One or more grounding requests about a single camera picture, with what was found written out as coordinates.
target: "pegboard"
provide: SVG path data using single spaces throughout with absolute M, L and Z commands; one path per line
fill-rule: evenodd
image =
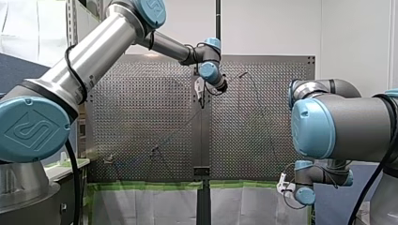
M 122 56 L 87 104 L 89 181 L 191 181 L 198 161 L 209 164 L 211 179 L 278 178 L 298 158 L 288 84 L 313 79 L 313 63 L 308 56 L 224 56 L 228 91 L 208 97 L 197 113 L 190 67 L 165 57 Z
M 192 180 L 191 75 L 164 57 L 118 60 L 87 107 L 91 182 Z
M 278 180 L 284 166 L 299 158 L 287 89 L 293 79 L 314 78 L 314 57 L 225 56 L 222 72 L 231 82 L 225 95 L 213 98 L 211 179 Z

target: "metal pole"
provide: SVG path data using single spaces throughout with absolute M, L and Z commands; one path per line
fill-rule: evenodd
M 222 0 L 216 0 L 216 38 L 222 40 Z
M 138 44 L 177 61 L 184 61 L 190 56 L 190 49 L 187 46 L 157 31 L 150 33 Z

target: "blue joint cap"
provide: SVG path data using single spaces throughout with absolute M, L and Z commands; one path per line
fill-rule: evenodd
M 296 200 L 303 205 L 311 205 L 315 203 L 315 192 L 309 187 L 301 187 L 296 191 Z
M 388 90 L 388 91 L 385 92 L 385 94 L 390 96 L 390 97 L 398 98 L 398 88 L 394 88 L 394 89 Z
M 314 164 L 309 160 L 297 160 L 295 162 L 295 171 L 312 167 Z
M 205 62 L 199 68 L 199 75 L 208 83 L 214 83 L 219 76 L 219 70 L 212 62 Z
M 328 158 L 336 143 L 336 128 L 328 108 L 316 98 L 298 100 L 292 110 L 291 130 L 298 153 Z
M 345 187 L 350 187 L 354 183 L 354 174 L 352 173 L 351 170 L 348 171 L 348 176 L 345 182 L 342 184 L 342 186 Z
M 43 97 L 16 97 L 0 103 L 0 160 L 32 162 L 52 156 L 69 137 L 70 121 Z
M 144 20 L 154 29 L 166 22 L 166 7 L 163 0 L 132 0 Z
M 211 45 L 213 47 L 216 47 L 218 50 L 222 49 L 222 45 L 221 42 L 219 41 L 218 38 L 214 38 L 214 37 L 209 37 L 208 39 L 205 40 L 205 43 L 207 45 Z

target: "black cable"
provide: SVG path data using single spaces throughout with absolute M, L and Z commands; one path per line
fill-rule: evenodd
M 77 160 L 73 152 L 72 145 L 70 141 L 67 140 L 65 143 L 67 147 L 67 152 L 70 158 L 70 164 L 72 165 L 72 172 L 73 172 L 73 185 L 74 185 L 74 197 L 75 197 L 75 208 L 73 214 L 73 224 L 79 225 L 80 220 L 80 177 L 79 177 L 79 168 L 77 167 Z
M 291 189 L 287 189 L 287 188 L 289 188 L 290 184 L 292 184 L 292 182 L 293 182 L 294 180 L 295 180 L 295 178 L 291 179 L 291 180 L 289 181 L 289 184 L 287 185 L 287 187 L 284 189 L 284 191 L 283 191 L 283 200 L 284 200 L 284 203 L 285 203 L 287 206 L 289 206 L 289 208 L 295 209 L 295 210 L 299 210 L 299 209 L 303 209 L 303 208 L 307 207 L 307 205 L 304 205 L 304 204 L 303 204 L 301 207 L 295 207 L 295 206 L 292 206 L 291 204 L 289 204 L 289 203 L 287 202 L 287 199 L 286 199 L 286 192 L 287 192 L 287 191 L 290 191 L 290 192 L 293 193 L 293 191 L 292 191 Z
M 149 40 L 149 47 L 148 47 L 148 49 L 150 51 L 152 50 L 154 44 L 155 44 L 155 31 L 152 31 L 150 33 L 150 40 Z
M 210 94 L 210 95 L 212 95 L 212 96 L 220 96 L 220 95 L 222 95 L 224 92 L 220 92 L 220 93 L 216 93 L 216 94 L 214 94 L 213 92 L 211 92 L 210 90 L 208 90 L 208 87 L 207 87 L 207 85 L 206 85 L 206 82 L 205 82 L 205 88 L 206 88 L 206 90 L 208 91 L 208 93 Z
M 207 44 L 207 43 L 205 43 L 205 42 L 199 42 L 199 43 L 196 45 L 196 47 L 199 47 L 200 45 L 206 45 L 206 46 L 210 47 L 212 50 L 214 50 L 214 52 L 217 53 L 217 55 L 220 57 L 220 60 L 222 60 L 222 54 L 221 54 L 221 51 L 220 51 L 219 49 L 217 49 L 216 47 L 214 47 L 214 46 L 212 46 L 212 45 L 209 45 L 209 44 Z
M 75 45 L 70 45 L 67 48 L 67 50 L 65 51 L 65 61 L 67 62 L 68 71 L 69 71 L 70 75 L 72 75 L 76 79 L 76 81 L 79 83 L 79 85 L 81 86 L 80 89 L 82 92 L 82 100 L 79 102 L 79 105 L 80 105 L 80 104 L 84 103 L 85 100 L 87 99 L 87 89 L 85 88 L 85 84 L 84 84 L 82 78 L 79 77 L 76 70 L 74 70 L 70 64 L 69 53 L 74 47 L 75 47 Z
M 394 118 L 397 118 L 398 106 L 397 106 L 397 103 L 395 102 L 395 100 L 392 99 L 392 97 L 387 96 L 387 95 L 376 95 L 374 97 L 375 98 L 381 98 L 381 99 L 387 101 L 393 108 Z M 380 163 L 378 164 L 378 166 L 375 169 L 374 173 L 372 174 L 371 178 L 368 180 L 368 182 L 366 183 L 366 185 L 363 188 L 362 192 L 360 193 L 360 196 L 357 199 L 357 203 L 355 204 L 354 209 L 352 210 L 351 216 L 350 216 L 350 218 L 348 220 L 348 225 L 352 225 L 353 222 L 355 221 L 355 218 L 357 217 L 357 213 L 360 210 L 360 205 L 362 204 L 363 200 L 365 199 L 366 194 L 368 193 L 370 187 L 375 182 L 375 180 L 378 177 L 378 175 L 380 174 L 380 172 L 383 170 L 383 168 L 386 165 L 386 163 L 389 162 L 390 156 L 392 155 L 392 153 L 394 152 L 395 148 L 398 145 L 398 138 L 397 138 L 397 136 L 398 136 L 398 132 L 397 132 L 398 124 L 397 124 L 397 122 L 398 122 L 398 120 L 395 120 L 395 127 L 394 127 L 392 138 L 390 140 L 389 149 L 387 150 L 386 155 L 384 155 L 384 157 L 381 159 Z

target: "green tape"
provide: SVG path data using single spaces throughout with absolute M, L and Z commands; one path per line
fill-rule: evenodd
M 83 163 L 85 163 L 87 161 L 88 161 L 88 159 L 80 158 L 80 159 L 77 159 L 77 164 L 81 165 L 81 164 L 83 164 Z M 44 167 L 45 168 L 50 168 L 50 167 L 53 167 L 53 166 L 56 166 L 56 165 L 58 165 L 58 162 L 53 162 L 53 163 L 47 164 Z M 70 161 L 65 161 L 65 162 L 61 163 L 61 165 L 59 165 L 59 166 L 60 167 L 72 167 L 72 165 L 70 164 Z
M 214 180 L 210 181 L 211 189 L 220 188 L 276 188 L 276 182 L 269 181 L 250 181 L 250 180 L 228 180 L 220 181 Z
M 151 183 L 140 181 L 119 181 L 115 183 L 88 184 L 93 191 L 102 190 L 193 190 L 202 188 L 202 182 Z

